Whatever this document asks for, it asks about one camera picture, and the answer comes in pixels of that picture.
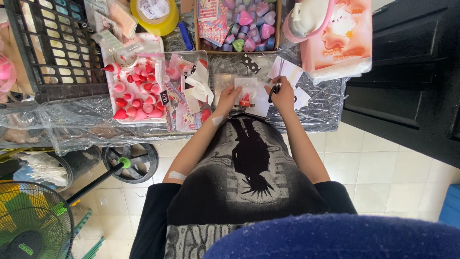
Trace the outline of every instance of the tape roll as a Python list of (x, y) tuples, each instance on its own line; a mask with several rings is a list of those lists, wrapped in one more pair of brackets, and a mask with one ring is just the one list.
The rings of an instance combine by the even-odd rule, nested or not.
[(148, 19), (139, 9), (138, 0), (131, 0), (131, 13), (138, 23), (153, 35), (164, 36), (171, 33), (179, 22), (179, 9), (174, 0), (166, 0), (169, 4), (169, 14), (159, 19)]

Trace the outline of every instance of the bandage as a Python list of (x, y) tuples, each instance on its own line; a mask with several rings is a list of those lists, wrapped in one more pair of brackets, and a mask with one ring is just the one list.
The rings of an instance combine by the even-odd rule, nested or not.
[(178, 173), (176, 171), (169, 172), (169, 176), (168, 176), (168, 178), (179, 179), (179, 180), (182, 180), (182, 181), (184, 181), (186, 177), (187, 176), (185, 176), (185, 175), (183, 175), (181, 173)]
[(214, 124), (214, 126), (219, 125), (219, 124), (222, 122), (223, 119), (224, 119), (223, 116), (218, 116), (218, 117), (213, 118), (213, 124)]

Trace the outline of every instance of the blue fabric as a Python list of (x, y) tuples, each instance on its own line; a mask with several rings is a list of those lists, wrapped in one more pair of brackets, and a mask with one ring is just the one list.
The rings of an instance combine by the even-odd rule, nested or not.
[(460, 230), (412, 219), (305, 214), (236, 230), (203, 258), (460, 258)]

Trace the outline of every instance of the fan pole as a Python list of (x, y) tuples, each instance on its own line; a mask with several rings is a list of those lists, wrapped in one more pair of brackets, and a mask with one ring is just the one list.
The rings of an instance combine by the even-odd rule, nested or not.
[(109, 178), (111, 175), (116, 173), (118, 170), (122, 168), (129, 168), (131, 166), (131, 162), (129, 161), (128, 158), (121, 157), (118, 160), (118, 164), (108, 170), (106, 173), (103, 175), (99, 176), (96, 180), (92, 181), (90, 184), (86, 185), (83, 187), (81, 190), (76, 192), (74, 195), (72, 195), (70, 198), (66, 200), (67, 204), (74, 204), (79, 198), (81, 198), (83, 195), (85, 195), (87, 192), (91, 191), (94, 189), (96, 186), (98, 186), (100, 183), (105, 181), (107, 178)]

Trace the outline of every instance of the forearm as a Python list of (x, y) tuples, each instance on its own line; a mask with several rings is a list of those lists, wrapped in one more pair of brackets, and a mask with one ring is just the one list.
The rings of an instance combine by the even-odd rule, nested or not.
[(297, 167), (314, 184), (330, 181), (329, 174), (295, 111), (282, 113), (282, 119), (286, 126), (289, 145)]
[(218, 124), (214, 125), (213, 118), (218, 120), (219, 116), (217, 113), (211, 114), (211, 116), (201, 125), (193, 137), (185, 144), (179, 154), (172, 162), (169, 167), (163, 182), (173, 182), (182, 184), (184, 181), (176, 178), (169, 178), (169, 173), (176, 171), (184, 176), (187, 176), (196, 167), (204, 152), (206, 151), (209, 143), (216, 134)]

